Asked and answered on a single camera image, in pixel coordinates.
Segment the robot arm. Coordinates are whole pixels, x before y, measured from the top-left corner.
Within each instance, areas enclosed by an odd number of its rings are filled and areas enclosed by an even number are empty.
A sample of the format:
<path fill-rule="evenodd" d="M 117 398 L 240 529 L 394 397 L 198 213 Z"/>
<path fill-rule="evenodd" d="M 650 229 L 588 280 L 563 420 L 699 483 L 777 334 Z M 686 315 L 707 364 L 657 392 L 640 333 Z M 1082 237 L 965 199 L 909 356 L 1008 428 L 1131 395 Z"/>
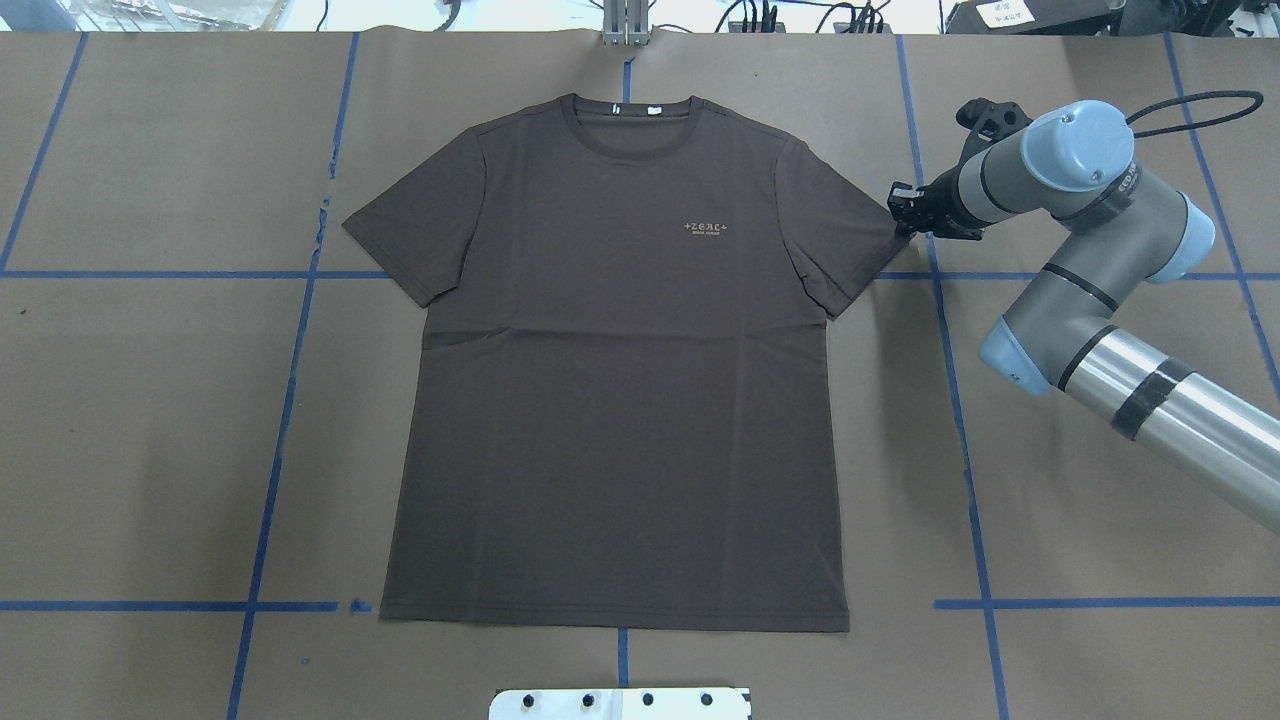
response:
<path fill-rule="evenodd" d="M 931 183 L 895 183 L 909 234 L 978 241 L 1046 211 L 1066 238 L 983 340 L 982 361 L 1029 395 L 1057 389 L 1270 530 L 1277 529 L 1277 419 L 1114 323 L 1143 282 L 1181 279 L 1213 247 L 1213 222 L 1148 172 L 1126 117 L 1080 100 L 1029 118 L 977 97 L 957 164 Z"/>

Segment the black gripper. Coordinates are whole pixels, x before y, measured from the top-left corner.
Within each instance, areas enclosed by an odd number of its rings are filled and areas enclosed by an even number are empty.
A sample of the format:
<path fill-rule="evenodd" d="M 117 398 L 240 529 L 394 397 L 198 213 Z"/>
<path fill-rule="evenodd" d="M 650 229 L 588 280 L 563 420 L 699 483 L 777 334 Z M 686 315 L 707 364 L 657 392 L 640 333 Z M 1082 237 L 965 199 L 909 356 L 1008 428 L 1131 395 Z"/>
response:
<path fill-rule="evenodd" d="M 956 205 L 950 190 L 932 186 L 914 187 L 893 182 L 888 205 L 905 208 L 905 215 L 895 217 L 895 234 L 914 238 L 919 233 L 934 237 L 963 237 L 963 225 L 955 217 Z"/>

